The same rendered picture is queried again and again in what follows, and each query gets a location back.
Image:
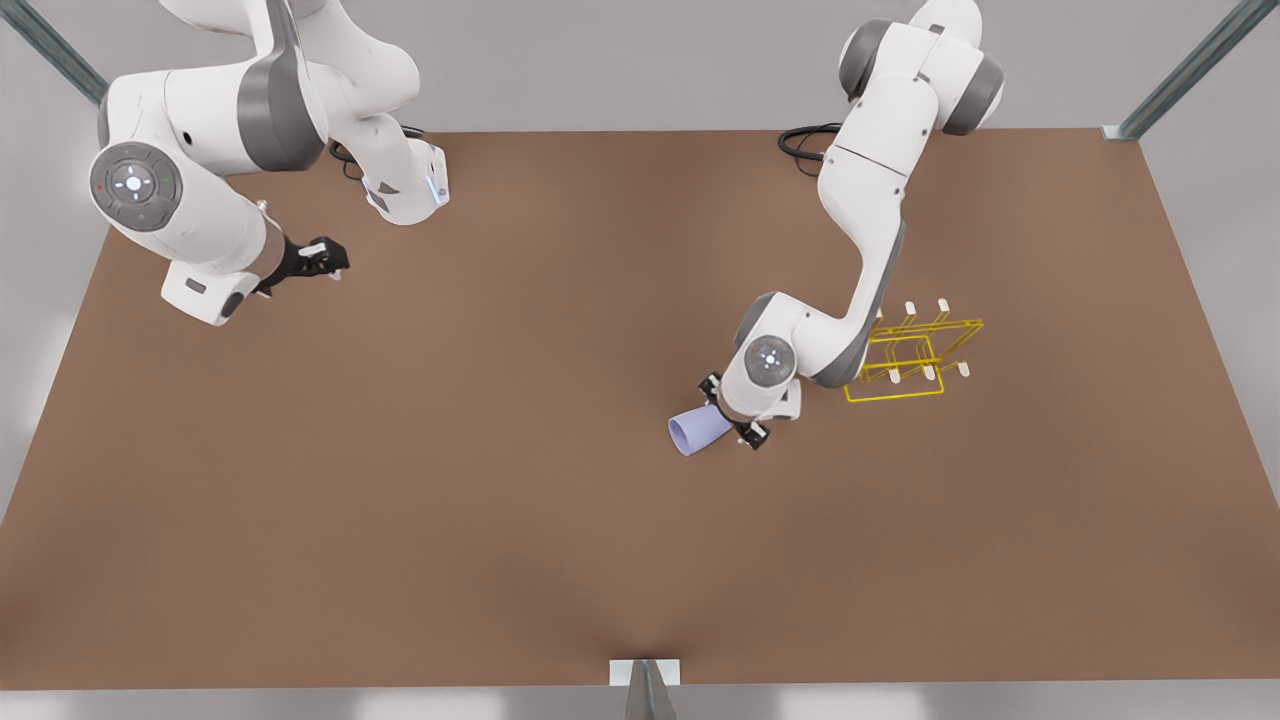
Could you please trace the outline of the silver frame post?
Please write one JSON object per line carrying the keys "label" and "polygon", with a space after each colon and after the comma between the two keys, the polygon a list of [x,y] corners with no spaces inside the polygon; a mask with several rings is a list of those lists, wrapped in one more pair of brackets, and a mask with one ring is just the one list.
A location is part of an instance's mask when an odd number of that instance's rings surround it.
{"label": "silver frame post", "polygon": [[1135,142],[1199,83],[1280,0],[1239,0],[1196,47],[1120,123],[1102,126],[1108,142]]}
{"label": "silver frame post", "polygon": [[668,682],[680,684],[678,659],[609,661],[609,685],[627,687],[623,720],[677,720]]}
{"label": "silver frame post", "polygon": [[0,0],[0,19],[95,106],[102,101],[109,83],[28,0]]}

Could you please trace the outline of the pale blue cup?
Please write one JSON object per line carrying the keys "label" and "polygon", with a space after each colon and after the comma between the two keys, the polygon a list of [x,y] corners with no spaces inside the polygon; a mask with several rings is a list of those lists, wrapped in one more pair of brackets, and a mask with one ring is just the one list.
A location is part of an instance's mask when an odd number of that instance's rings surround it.
{"label": "pale blue cup", "polygon": [[704,404],[668,420],[669,437],[684,456],[701,451],[732,428],[714,404]]}

